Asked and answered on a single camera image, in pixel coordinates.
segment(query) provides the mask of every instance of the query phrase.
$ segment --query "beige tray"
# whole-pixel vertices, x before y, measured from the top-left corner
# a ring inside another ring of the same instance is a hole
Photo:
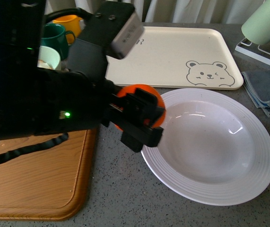
[[[108,61],[106,78],[120,86],[234,90],[243,84],[221,33],[213,29],[145,27],[126,58]]]
[[[69,133],[62,144],[0,165],[0,219],[64,220],[85,201],[96,130]],[[0,153],[56,135],[0,141]]]

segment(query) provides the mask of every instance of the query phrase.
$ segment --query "black cable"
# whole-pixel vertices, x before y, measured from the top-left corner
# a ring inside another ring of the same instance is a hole
[[[23,148],[18,148],[16,150],[10,150],[6,153],[0,154],[0,164],[8,162],[14,158],[17,158],[21,155],[30,154],[36,151],[47,150],[52,147],[55,147],[62,142],[66,141],[69,138],[67,133],[64,133],[56,138],[50,139],[43,143],[38,143],[35,145],[26,146]]]
[[[70,9],[62,9],[50,14],[46,15],[45,23],[49,23],[52,20],[55,20],[59,17],[67,16],[67,15],[76,15],[84,20],[84,22],[88,21],[93,14],[86,12],[84,9],[79,7],[77,8],[70,8]]]

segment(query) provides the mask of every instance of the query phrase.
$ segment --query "white plate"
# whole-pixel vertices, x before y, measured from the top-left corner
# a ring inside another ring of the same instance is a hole
[[[213,29],[147,26],[124,59],[108,61],[106,78],[120,86],[235,90],[243,84],[222,34]]]
[[[183,88],[162,95],[166,117],[156,148],[142,155],[176,193],[204,204],[249,201],[270,183],[270,136],[243,105],[220,93]]]

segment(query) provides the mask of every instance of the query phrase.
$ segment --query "white bowl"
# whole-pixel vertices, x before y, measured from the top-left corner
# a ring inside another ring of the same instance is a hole
[[[162,139],[142,155],[178,194],[210,205],[236,205],[270,183],[270,136],[243,105],[220,93],[184,88],[162,95]]]
[[[51,47],[40,46],[38,60],[42,60],[43,62],[48,64],[53,70],[61,70],[60,55],[55,49]]]

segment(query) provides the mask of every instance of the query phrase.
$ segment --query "curtain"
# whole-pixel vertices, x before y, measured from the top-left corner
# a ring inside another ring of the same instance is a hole
[[[105,0],[47,0],[46,13],[80,7],[95,13]],[[243,24],[264,0],[114,0],[132,3],[142,22]]]

